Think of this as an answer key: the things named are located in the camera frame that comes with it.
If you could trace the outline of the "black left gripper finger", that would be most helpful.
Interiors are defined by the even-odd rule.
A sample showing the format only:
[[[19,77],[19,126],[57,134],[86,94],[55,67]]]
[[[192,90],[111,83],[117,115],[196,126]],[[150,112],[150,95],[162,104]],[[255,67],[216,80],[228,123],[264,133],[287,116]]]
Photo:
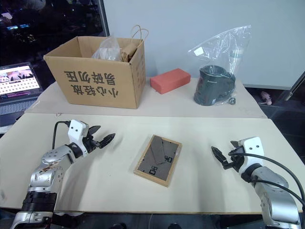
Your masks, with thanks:
[[[102,141],[97,142],[97,148],[102,149],[107,146],[115,137],[115,133],[109,134]]]
[[[92,136],[94,133],[96,133],[100,129],[100,125],[94,125],[88,129],[88,136]]]

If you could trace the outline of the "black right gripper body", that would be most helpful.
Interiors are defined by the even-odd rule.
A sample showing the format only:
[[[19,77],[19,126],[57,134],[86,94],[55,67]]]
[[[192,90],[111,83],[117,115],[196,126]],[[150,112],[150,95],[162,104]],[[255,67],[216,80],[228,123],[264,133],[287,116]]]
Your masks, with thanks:
[[[239,172],[239,169],[244,164],[244,156],[240,154],[245,153],[244,147],[239,146],[229,152],[229,156],[231,157],[231,163],[226,163],[223,168],[229,169],[233,168],[236,172]]]

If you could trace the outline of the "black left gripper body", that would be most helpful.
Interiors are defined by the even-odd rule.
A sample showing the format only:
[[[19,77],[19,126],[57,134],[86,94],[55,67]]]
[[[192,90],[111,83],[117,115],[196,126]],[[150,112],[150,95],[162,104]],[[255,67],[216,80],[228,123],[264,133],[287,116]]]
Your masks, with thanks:
[[[92,135],[86,136],[82,139],[82,143],[85,146],[87,153],[91,153],[97,147],[99,147],[99,142],[93,139]]]

